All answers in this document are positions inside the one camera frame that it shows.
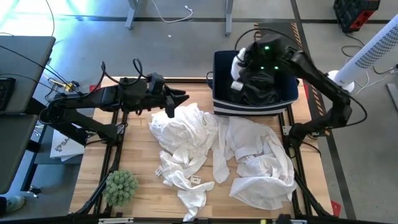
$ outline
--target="shoe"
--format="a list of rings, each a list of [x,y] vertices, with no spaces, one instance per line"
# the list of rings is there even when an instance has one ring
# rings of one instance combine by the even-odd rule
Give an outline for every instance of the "shoe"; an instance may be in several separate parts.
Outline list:
[[[25,204],[25,198],[17,195],[7,198],[6,213],[15,212]]]

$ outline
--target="keyboard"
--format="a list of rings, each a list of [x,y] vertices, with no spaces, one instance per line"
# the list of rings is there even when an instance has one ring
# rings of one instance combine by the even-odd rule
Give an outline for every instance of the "keyboard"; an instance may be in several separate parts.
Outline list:
[[[0,111],[5,111],[14,91],[15,78],[0,78]]]

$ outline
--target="wooden table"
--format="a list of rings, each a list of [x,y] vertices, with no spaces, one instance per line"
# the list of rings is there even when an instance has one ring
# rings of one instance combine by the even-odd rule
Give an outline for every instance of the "wooden table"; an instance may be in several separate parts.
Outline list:
[[[104,79],[102,86],[113,85],[108,79]],[[198,103],[199,109],[203,111],[213,111],[213,102],[211,90],[206,84],[169,84],[172,88],[186,90],[190,95],[189,100],[183,105]],[[300,84],[299,98],[292,105],[294,119],[296,122],[304,123],[311,120],[308,109],[307,98],[303,85]],[[169,187],[162,183],[163,177],[156,178],[154,172],[160,164],[159,152],[162,148],[159,146],[156,138],[149,131],[148,123],[151,121],[152,112],[142,112],[141,116],[131,113],[128,117],[129,126],[126,129],[123,150],[120,161],[120,169],[131,171],[139,180],[140,187],[136,190],[132,201],[123,207],[114,207],[113,213],[123,212],[124,217],[151,217],[151,218],[183,218],[188,212],[181,200],[177,197],[177,187]],[[103,112],[95,109],[94,119],[104,124],[110,123],[112,113]],[[281,138],[279,120],[273,118],[249,118],[255,122],[269,125]],[[317,146],[316,141],[306,139],[306,142]],[[88,200],[94,189],[98,185],[105,145],[92,144],[85,149],[83,160],[81,162],[80,172],[73,194],[70,211],[75,212],[83,206]],[[304,165],[305,176],[307,178],[308,188],[312,194],[323,205],[329,213],[333,213],[326,185],[325,175],[320,155],[317,151],[303,145],[301,147],[302,162]],[[213,178],[213,158],[212,153],[208,153],[208,159],[203,167],[197,172],[202,180],[201,182],[214,181]],[[228,167],[231,174],[227,181],[222,184],[215,184],[213,190],[207,192],[206,206],[201,209],[197,217],[206,218],[276,218],[280,213],[294,214],[293,206],[290,202],[285,202],[284,207],[274,211],[261,210],[253,208],[238,199],[229,197],[231,184],[236,174],[237,163],[235,159],[228,161]],[[302,202],[302,194],[298,189],[298,201],[301,211],[305,211]]]

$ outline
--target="blue bin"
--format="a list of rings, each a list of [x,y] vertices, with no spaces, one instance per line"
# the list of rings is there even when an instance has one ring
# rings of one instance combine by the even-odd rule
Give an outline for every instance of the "blue bin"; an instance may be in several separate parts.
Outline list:
[[[280,93],[282,101],[266,106],[239,105],[228,102],[225,91],[230,88],[233,78],[231,66],[237,50],[223,50],[215,52],[213,61],[213,107],[214,114],[224,116],[275,116],[283,112],[299,97],[297,79],[293,75],[281,74],[275,77],[275,87]]]

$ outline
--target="spiky plant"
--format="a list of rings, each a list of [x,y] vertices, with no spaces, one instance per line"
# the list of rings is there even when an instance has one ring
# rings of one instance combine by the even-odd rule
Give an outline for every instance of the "spiky plant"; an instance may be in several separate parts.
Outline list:
[[[132,199],[138,180],[127,170],[117,170],[108,175],[104,197],[110,206],[123,206]]]

